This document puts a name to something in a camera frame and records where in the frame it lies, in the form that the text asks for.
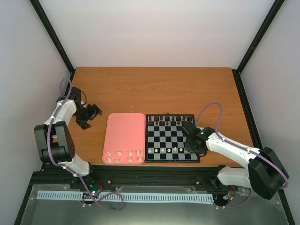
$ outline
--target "black metal frame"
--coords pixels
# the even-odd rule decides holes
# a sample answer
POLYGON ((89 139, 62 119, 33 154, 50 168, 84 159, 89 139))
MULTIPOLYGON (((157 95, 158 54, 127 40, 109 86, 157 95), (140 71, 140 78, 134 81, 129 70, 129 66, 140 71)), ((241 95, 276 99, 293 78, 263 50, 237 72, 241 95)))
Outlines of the black metal frame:
MULTIPOLYGON (((65 62, 69 72, 70 79, 72 80, 75 74, 75 69, 73 68, 65 50, 63 49, 50 21, 48 20, 39 0, 30 0, 35 11, 37 12, 41 22, 45 26, 50 38, 55 44, 60 56, 65 62)), ((257 127, 251 112, 251 108, 247 99, 247 95, 241 80, 241 73, 245 68, 246 64, 250 60, 252 54, 263 38, 265 32, 270 26, 271 22, 275 18, 280 7, 285 0, 275 0, 269 13, 267 14, 265 20, 263 21, 259 31, 257 32, 255 38, 253 39, 249 49, 247 50, 245 56, 243 57, 239 67, 232 70, 232 74, 236 83, 236 87, 240 96, 240 101, 244 110, 247 125, 251 134, 251 139, 253 145, 257 148, 263 148, 262 142, 260 140, 257 127)), ((207 179, 209 173, 211 173, 215 167, 143 167, 143 166, 95 166, 95 172, 97 178, 103 180, 104 189, 114 190, 115 187, 121 185, 155 185, 155 186, 184 186, 184 187, 195 187, 197 190, 205 190, 209 193, 218 194, 223 193, 225 190, 216 191, 211 189, 207 185, 207 179)), ((83 189, 83 186, 78 183, 77 180, 69 173, 64 171, 62 168, 57 168, 50 165, 43 165, 41 171, 34 172, 30 180, 28 189, 26 191, 23 203, 20 207, 20 211, 15 221, 15 225, 20 224, 23 213, 26 208, 28 198, 33 184, 71 184, 74 188, 83 189)), ((291 214, 289 205, 287 203, 285 194, 283 190, 279 190, 279 196, 282 205, 285 209, 285 214, 287 216, 290 225, 294 225, 293 216, 291 214)))

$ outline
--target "black square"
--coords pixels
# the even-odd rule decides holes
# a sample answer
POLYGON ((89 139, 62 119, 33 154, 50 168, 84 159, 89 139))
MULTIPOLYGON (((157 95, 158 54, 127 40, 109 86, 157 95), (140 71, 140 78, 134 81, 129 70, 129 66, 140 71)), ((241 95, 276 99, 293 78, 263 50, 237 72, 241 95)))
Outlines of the black square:
POLYGON ((172 154, 173 159, 179 159, 178 154, 177 153, 173 153, 172 154))
POLYGON ((183 137, 177 137, 177 142, 183 142, 183 137))
POLYGON ((148 156, 147 156, 147 157, 148 157, 148 159, 154 159, 154 154, 149 154, 149 153, 148 153, 148 156))
POLYGON ((191 154, 185 153, 185 154, 184 154, 184 158, 185 158, 185 159, 191 159, 191 154))
POLYGON ((167 159, 167 155, 166 154, 160 154, 160 159, 167 159))

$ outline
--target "black cable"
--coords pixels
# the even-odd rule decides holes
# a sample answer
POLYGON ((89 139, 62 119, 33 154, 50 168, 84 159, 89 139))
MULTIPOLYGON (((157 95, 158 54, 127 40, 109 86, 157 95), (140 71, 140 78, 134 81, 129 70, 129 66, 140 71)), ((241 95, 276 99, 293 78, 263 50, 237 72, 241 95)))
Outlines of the black cable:
POLYGON ((82 92, 83 93, 83 95, 84 95, 84 97, 85 97, 85 102, 83 103, 83 104, 81 104, 81 105, 85 105, 86 104, 86 102, 87 102, 87 99, 86 99, 86 95, 85 95, 85 93, 82 91, 82 90, 80 90, 80 92, 82 92))

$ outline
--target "chessboard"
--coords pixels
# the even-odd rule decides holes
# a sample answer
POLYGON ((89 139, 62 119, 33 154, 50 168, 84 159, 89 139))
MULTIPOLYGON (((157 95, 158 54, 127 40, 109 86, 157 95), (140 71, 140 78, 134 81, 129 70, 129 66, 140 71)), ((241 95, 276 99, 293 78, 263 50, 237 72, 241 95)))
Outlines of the chessboard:
POLYGON ((186 137, 180 131, 185 121, 194 123, 194 115, 146 115, 145 162, 200 162, 185 151, 186 137))

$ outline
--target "white wall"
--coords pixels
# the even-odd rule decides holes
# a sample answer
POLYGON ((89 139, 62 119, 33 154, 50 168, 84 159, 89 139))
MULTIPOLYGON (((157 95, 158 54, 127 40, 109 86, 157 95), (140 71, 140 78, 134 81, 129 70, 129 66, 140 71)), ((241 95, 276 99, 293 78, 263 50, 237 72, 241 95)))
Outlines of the white wall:
POLYGON ((0 3, 1 224, 10 225, 41 162, 33 128, 55 108, 69 73, 29 0, 0 3))
POLYGON ((237 68, 274 0, 41 0, 79 66, 237 68))
POLYGON ((285 194, 300 224, 300 1, 285 1, 242 80, 264 146, 273 148, 290 178, 285 194))

